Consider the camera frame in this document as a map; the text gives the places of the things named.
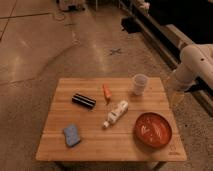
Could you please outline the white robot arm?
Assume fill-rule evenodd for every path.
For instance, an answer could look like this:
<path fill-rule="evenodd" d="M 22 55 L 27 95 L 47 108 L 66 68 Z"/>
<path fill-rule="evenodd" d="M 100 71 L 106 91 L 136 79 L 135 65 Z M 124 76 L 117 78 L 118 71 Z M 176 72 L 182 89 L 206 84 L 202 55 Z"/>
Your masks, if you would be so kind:
<path fill-rule="evenodd" d="M 213 44 L 185 46 L 180 52 L 180 60 L 168 79 L 173 90 L 188 90 L 197 77 L 213 90 Z"/>

